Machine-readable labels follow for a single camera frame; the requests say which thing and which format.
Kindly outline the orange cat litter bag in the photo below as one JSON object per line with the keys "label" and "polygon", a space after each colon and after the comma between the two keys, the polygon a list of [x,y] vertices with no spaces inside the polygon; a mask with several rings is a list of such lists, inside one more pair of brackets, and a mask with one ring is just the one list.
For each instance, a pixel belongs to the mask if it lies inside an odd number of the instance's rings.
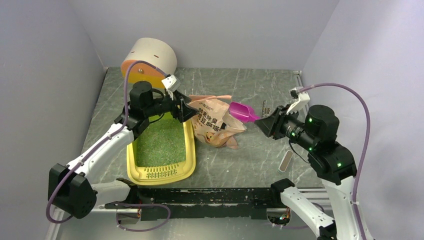
{"label": "orange cat litter bag", "polygon": [[231,95],[190,95],[189,106],[198,109],[191,118],[194,136],[202,143],[215,148],[237,149],[235,135],[247,130],[246,126],[230,114],[226,100]]}

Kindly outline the magenta plastic scoop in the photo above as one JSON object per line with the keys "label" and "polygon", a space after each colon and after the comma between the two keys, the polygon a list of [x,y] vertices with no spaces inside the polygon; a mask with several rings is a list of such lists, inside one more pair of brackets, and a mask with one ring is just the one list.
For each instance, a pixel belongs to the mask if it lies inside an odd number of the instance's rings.
{"label": "magenta plastic scoop", "polygon": [[229,104],[228,110],[230,115],[243,123],[253,123],[260,119],[250,105],[243,103],[233,101]]}

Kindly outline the round cream drawer cabinet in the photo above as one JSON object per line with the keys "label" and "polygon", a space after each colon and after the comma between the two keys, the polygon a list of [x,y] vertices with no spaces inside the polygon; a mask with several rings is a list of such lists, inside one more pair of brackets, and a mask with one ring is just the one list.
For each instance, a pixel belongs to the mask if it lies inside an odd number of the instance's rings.
{"label": "round cream drawer cabinet", "polygon": [[136,62],[128,77],[128,82],[135,84],[139,81],[149,82],[153,88],[164,90],[162,80],[175,73],[177,56],[174,50],[164,41],[143,37],[138,39],[129,54],[122,62],[120,69],[126,75],[129,66]]}

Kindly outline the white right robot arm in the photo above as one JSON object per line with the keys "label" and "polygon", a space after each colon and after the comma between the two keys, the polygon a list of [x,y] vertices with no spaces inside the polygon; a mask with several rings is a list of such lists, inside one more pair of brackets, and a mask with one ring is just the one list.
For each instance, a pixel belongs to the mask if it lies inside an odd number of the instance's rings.
{"label": "white right robot arm", "polygon": [[354,181],[359,175],[353,154],[336,141],[339,119],[325,105],[309,108],[304,121],[289,108],[278,106],[255,125],[266,137],[288,138],[308,152],[308,162],[328,194],[333,217],[308,200],[294,183],[284,178],[271,184],[270,202],[295,212],[318,240],[371,240],[366,223],[354,199]]}

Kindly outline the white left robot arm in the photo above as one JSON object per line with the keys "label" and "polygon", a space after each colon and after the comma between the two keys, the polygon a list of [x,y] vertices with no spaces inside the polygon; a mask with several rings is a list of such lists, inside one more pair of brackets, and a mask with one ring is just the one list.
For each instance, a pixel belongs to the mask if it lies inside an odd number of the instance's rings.
{"label": "white left robot arm", "polygon": [[92,179],[152,124],[151,117],[170,113],[184,123],[199,113],[198,109],[189,106],[190,98],[179,92],[175,83],[167,86],[160,98],[153,97],[155,89],[148,81],[136,82],[131,89],[125,82],[123,89],[123,111],[107,132],[74,160],[66,165],[57,163],[50,169],[45,215],[51,223],[64,223],[52,217],[52,206],[77,219],[84,218],[99,205],[114,203],[134,207],[139,194],[133,183],[116,179],[92,184]]}

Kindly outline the yellow litter box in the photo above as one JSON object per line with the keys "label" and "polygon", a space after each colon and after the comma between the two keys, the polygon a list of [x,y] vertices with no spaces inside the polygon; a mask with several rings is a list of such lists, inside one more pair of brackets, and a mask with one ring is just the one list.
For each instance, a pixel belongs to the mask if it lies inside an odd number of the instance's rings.
{"label": "yellow litter box", "polygon": [[196,148],[190,120],[180,123],[170,113],[152,123],[126,149],[127,176],[139,186],[159,186],[190,177]]}

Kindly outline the grey oval nail file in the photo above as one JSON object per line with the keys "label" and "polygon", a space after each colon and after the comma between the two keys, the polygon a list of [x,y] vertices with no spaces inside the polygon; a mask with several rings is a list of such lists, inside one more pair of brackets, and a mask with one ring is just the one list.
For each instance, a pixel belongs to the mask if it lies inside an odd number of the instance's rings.
{"label": "grey oval nail file", "polygon": [[282,158],[282,160],[281,160],[281,162],[279,164],[279,167],[277,169],[278,172],[284,173],[288,169],[289,164],[290,164],[290,161],[291,161],[293,155],[294,155],[294,152],[292,150],[288,150],[284,154],[284,156],[283,156],[283,158]]}

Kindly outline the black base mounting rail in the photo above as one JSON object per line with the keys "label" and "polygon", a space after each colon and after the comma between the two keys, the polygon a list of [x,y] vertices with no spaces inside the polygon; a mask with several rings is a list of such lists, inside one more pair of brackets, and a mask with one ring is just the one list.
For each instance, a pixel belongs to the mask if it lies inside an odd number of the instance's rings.
{"label": "black base mounting rail", "polygon": [[121,203],[107,203],[108,210],[129,213],[137,204],[141,220],[165,219],[170,209],[172,219],[250,218],[269,220],[276,225],[290,221],[291,213],[269,187],[255,188],[138,188]]}

